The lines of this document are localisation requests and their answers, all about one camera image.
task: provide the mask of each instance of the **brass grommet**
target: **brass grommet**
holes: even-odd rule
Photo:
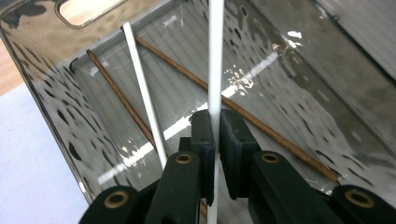
[[[114,202],[115,197],[121,196],[120,200]],[[124,190],[117,190],[109,194],[105,199],[105,206],[107,208],[118,208],[125,205],[128,202],[129,194]]]
[[[366,193],[357,189],[350,189],[345,192],[346,198],[355,205],[363,208],[372,208],[375,206],[374,200]]]
[[[262,154],[262,160],[269,163],[279,162],[279,157],[272,153],[264,153]]]
[[[180,164],[186,164],[192,161],[192,157],[189,154],[181,154],[180,156],[176,157],[176,162]]]

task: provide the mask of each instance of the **thin wooden rod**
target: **thin wooden rod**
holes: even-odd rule
[[[134,111],[134,108],[129,104],[128,100],[124,96],[124,94],[121,92],[120,88],[117,86],[117,84],[113,81],[111,76],[108,74],[107,70],[102,66],[102,64],[99,62],[99,60],[96,58],[96,56],[93,54],[92,51],[89,49],[87,50],[88,56],[90,56],[92,62],[96,65],[96,67],[99,69],[100,73],[102,73],[103,77],[107,81],[108,85],[111,87],[111,89],[116,93],[116,95],[119,97],[121,100],[122,104],[125,106],[126,110],[128,111],[129,115],[134,119],[134,122],[136,122],[137,126],[139,126],[140,130],[142,133],[146,136],[146,138],[150,141],[150,143],[155,147],[155,142],[154,142],[154,137],[152,136],[152,132],[149,129],[149,127],[145,124],[145,122],[140,118],[140,116]]]
[[[181,74],[189,78],[191,81],[196,83],[198,86],[200,86],[202,89],[208,91],[208,86],[207,84],[202,81],[200,78],[198,78],[196,75],[194,75],[192,72],[190,72],[187,68],[183,67],[181,64],[175,62],[168,56],[166,56],[164,53],[150,45],[147,41],[142,39],[139,36],[135,36],[134,39],[136,40],[137,43],[145,47],[146,49],[150,50],[154,54],[156,54],[158,57],[169,63],[171,66],[173,66],[177,71],[179,71]],[[257,119],[255,116],[247,112],[244,108],[242,108],[240,105],[234,103],[232,100],[221,96],[221,101],[230,107],[232,110],[236,111],[239,113],[244,119],[249,121],[251,124],[256,126],[258,129],[262,130],[264,133],[266,133],[268,136],[270,136],[272,139],[274,139],[276,142],[278,142],[281,146],[283,146],[285,149],[287,149],[291,154],[296,156],[300,161],[304,162],[305,164],[309,165],[312,167],[314,170],[318,171],[320,174],[324,175],[326,178],[331,180],[332,182],[337,181],[338,174],[336,174],[334,171],[330,170],[327,168],[325,165],[322,163],[318,162],[315,160],[313,157],[308,155],[306,152],[302,151],[300,148],[295,146],[291,141],[286,139],[284,136],[281,134],[277,133],[274,129],[263,123],[261,120]]]

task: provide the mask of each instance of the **white stick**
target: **white stick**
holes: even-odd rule
[[[209,101],[208,110],[212,119],[213,135],[216,143],[215,157],[215,199],[208,208],[207,223],[218,220],[219,195],[219,126],[221,110],[221,75],[223,45],[224,0],[209,1]]]
[[[139,54],[137,53],[136,43],[134,42],[134,33],[132,32],[129,22],[125,22],[123,30],[128,42],[129,51],[131,53],[132,62],[134,63],[134,70],[139,83],[140,91],[142,92],[143,102],[145,104],[146,112],[148,113],[149,126],[151,127],[152,135],[154,137],[155,145],[157,147],[158,156],[160,157],[161,166],[163,169],[166,164],[166,154],[163,147],[163,139],[161,131],[158,126],[157,118],[155,117],[154,109],[152,106],[151,98],[149,97],[149,88],[146,83],[145,75],[143,74],[142,64],[140,62]]]

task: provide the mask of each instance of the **transparent plastic box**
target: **transparent plastic box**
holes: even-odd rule
[[[149,125],[120,27],[129,21],[207,82],[207,1],[121,1],[81,25],[60,13],[64,2],[3,1],[2,39],[87,200],[115,185],[143,189],[161,176],[158,155],[86,51]],[[137,49],[171,155],[207,93]],[[340,177],[327,180],[248,123],[262,149],[284,155],[324,193],[353,184],[396,205],[395,80],[323,10],[306,0],[226,1],[223,50],[223,95]],[[249,223],[247,201],[229,198],[221,170],[219,185],[219,223]]]

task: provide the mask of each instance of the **black clamp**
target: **black clamp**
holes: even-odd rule
[[[261,150],[231,110],[221,111],[219,151],[230,197],[248,198],[254,223],[396,223],[396,210],[367,189],[339,186],[332,196],[312,189],[282,155]],[[198,111],[191,138],[180,138],[159,181],[139,192],[105,190],[80,223],[198,223],[200,199],[213,202],[214,162],[210,115]]]

